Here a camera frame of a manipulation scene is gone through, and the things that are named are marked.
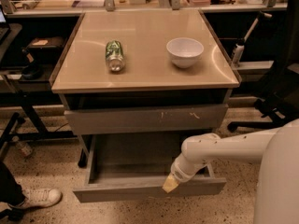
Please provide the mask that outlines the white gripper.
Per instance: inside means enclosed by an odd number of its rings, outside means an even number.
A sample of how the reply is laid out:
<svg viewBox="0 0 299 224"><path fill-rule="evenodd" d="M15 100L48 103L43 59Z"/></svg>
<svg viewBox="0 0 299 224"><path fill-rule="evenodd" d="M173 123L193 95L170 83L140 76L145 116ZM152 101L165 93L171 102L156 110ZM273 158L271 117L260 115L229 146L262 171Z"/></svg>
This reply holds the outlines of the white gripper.
<svg viewBox="0 0 299 224"><path fill-rule="evenodd" d="M189 162L184 157L177 157L171 165L171 174L163 184L163 190L166 193L176 189L179 183L185 183L191 180L200 170L200 167Z"/></svg>

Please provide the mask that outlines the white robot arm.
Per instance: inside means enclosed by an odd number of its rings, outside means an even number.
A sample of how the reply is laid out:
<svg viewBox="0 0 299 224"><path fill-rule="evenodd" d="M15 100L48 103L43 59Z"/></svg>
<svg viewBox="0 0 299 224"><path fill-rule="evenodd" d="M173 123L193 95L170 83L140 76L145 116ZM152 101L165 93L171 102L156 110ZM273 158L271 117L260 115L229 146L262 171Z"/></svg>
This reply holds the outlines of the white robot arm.
<svg viewBox="0 0 299 224"><path fill-rule="evenodd" d="M171 192L216 159L261 164L253 224L299 224L299 119L226 138L214 133L186 138L163 190Z"/></svg>

